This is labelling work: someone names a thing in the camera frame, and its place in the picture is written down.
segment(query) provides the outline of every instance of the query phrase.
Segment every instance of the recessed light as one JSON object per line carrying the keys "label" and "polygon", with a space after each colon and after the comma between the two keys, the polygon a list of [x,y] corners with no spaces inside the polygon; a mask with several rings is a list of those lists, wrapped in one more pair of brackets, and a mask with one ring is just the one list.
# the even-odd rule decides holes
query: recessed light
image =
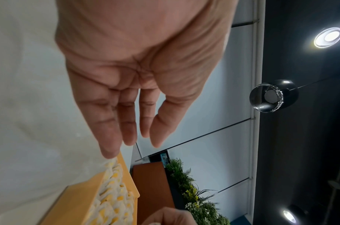
{"label": "recessed light", "polygon": [[340,28],[331,27],[325,29],[314,39],[314,46],[323,49],[330,47],[340,40]]}
{"label": "recessed light", "polygon": [[286,219],[288,220],[288,221],[290,221],[291,223],[296,223],[296,219],[295,219],[295,217],[289,212],[289,211],[286,211],[286,210],[284,210],[284,216],[286,217]]}

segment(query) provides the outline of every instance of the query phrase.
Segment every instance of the brown panel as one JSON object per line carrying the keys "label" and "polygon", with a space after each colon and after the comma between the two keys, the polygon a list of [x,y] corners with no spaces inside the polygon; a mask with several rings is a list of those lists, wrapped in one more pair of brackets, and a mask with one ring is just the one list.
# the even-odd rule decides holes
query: brown panel
{"label": "brown panel", "polygon": [[140,194],[138,224],[163,207],[175,208],[162,162],[135,165],[132,177]]}

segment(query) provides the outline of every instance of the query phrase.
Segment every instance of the foliage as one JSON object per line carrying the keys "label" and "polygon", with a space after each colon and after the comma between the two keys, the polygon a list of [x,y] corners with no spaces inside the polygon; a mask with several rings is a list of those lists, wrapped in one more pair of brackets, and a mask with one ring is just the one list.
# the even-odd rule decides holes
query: foliage
{"label": "foliage", "polygon": [[213,190],[200,191],[198,186],[195,187],[195,180],[190,176],[191,169],[183,172],[183,162],[180,159],[170,159],[166,169],[177,182],[178,189],[184,196],[186,209],[191,212],[198,225],[229,225],[228,219],[217,212],[216,204],[208,201],[213,195],[200,196]]}

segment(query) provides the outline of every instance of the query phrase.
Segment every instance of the human hand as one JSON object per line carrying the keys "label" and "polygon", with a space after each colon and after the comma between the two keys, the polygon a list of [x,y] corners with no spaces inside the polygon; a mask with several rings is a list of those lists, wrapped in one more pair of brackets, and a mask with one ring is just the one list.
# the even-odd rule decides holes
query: human hand
{"label": "human hand", "polygon": [[160,147],[176,130],[222,57],[237,1],[57,0],[56,42],[104,157],[135,144],[139,89],[142,136]]}
{"label": "human hand", "polygon": [[189,211],[162,208],[148,217],[142,225],[197,225]]}

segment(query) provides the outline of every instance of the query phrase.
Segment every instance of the open box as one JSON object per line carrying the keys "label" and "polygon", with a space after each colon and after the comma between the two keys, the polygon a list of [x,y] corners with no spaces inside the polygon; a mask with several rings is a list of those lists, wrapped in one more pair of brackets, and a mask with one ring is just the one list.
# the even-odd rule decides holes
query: open box
{"label": "open box", "polygon": [[[117,156],[117,160],[123,169],[123,182],[127,190],[132,191],[134,194],[133,225],[137,225],[137,205],[140,195],[121,153]],[[83,225],[86,222],[86,215],[98,194],[104,173],[96,174],[88,181],[68,186],[40,225]]]}

